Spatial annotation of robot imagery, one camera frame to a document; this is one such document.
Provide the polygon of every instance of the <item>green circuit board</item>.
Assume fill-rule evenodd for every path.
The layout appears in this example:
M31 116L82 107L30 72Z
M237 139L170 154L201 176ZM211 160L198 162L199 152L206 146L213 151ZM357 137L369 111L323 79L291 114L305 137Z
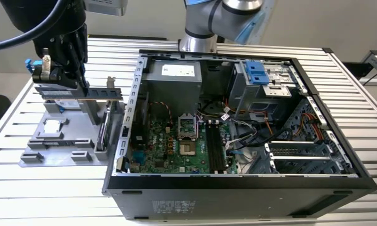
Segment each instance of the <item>green circuit board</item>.
M165 131L166 121L153 120L150 122L146 150L143 150L143 164L130 169L131 173L190 173L207 174L209 157L206 150L205 124L198 124L198 138L195 141L178 141L177 124ZM229 134L226 124L219 126L221 139ZM181 154L179 144L189 142L194 145L194 154ZM233 165L226 169L226 173L237 173L234 157Z

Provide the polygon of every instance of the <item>power supply label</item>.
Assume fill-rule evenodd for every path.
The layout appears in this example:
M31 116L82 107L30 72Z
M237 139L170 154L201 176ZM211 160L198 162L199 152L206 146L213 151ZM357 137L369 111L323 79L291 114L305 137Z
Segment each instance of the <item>power supply label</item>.
M193 65L162 65L162 75L194 77Z

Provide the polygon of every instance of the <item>white wall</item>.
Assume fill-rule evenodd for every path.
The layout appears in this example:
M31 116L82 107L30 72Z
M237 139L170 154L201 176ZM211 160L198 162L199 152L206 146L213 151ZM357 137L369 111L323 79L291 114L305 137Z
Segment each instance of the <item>white wall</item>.
M125 17L87 13L90 34L166 37L183 33L182 0L130 0ZM0 40L19 34L0 5ZM261 44L330 47L339 59L358 61L377 49L377 0L277 0ZM23 73L35 57L30 43L0 51L0 72Z
M377 49L377 0L278 0L261 44L330 47L359 61Z

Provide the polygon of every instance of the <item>gray plastic part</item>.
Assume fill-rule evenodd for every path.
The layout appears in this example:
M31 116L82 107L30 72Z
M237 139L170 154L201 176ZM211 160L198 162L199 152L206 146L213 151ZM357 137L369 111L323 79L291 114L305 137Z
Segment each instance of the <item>gray plastic part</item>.
M121 113L115 113L113 115L114 126L111 127L111 131L114 131L111 136L117 137L123 114L123 103L119 104ZM106 111L106 106L103 102L99 102L98 105L99 110L97 114L102 115ZM46 137L37 138L38 134L43 131L43 122L46 119L62 120L62 139ZM45 112L23 153L25 156L39 153L42 156L39 159L41 161L29 160L31 157L27 157L26 161L21 159L18 165L21 167L106 165L107 152L113 152L114 144L109 144L107 150L95 155L94 145L97 142L98 132L99 125L91 125L87 114L82 113L81 110L65 110L61 113L61 117L53 117L53 115ZM86 152L91 158L90 161L74 161L71 158L71 152Z
M91 125L97 125L99 123L98 117L98 104L94 100L79 100L79 108L82 113L86 113Z
M43 102L45 110L49 112L49 114L61 114L58 105L55 103L49 103L49 102L50 100L46 100Z
M21 160L25 163L41 163L42 162L42 155L37 153L22 153Z
M43 133L39 132L35 136L35 138L54 138L54 139L61 139L63 137L62 132L58 133Z
M77 148L93 148L94 147L93 141L90 139L87 141L75 141L74 144Z
M73 161L91 161L87 151L73 151L70 153L70 158Z

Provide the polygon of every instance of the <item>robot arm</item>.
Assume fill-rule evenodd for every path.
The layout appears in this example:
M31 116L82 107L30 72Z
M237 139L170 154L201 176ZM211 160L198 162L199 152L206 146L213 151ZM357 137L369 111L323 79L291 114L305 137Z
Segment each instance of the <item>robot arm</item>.
M83 63L87 61L85 9L122 16L127 0L113 0L110 3L94 0L0 0L0 2L13 25L25 33L30 33L30 30L46 20L47 15L53 14L54 5L62 4L55 22L50 23L54 25L43 28L43 32L30 38L35 53L42 59L42 65L34 67L33 82L46 85L43 88L37 88L45 99L99 99L94 94L110 92L109 89L101 91L89 89L83 77ZM186 24L185 36L178 44L179 51L215 52L217 35L239 44L247 43L251 33L263 20L262 0L185 0L185 3ZM114 99L117 98L121 98L118 93L114 96Z
M15 28L27 32L46 18L57 0L0 0ZM34 50L42 61L33 82L71 89L86 88L83 63L87 60L85 10L70 0L54 25L35 39Z
M262 0L185 1L186 25L179 51L215 52L215 35L238 44L247 43L265 18Z

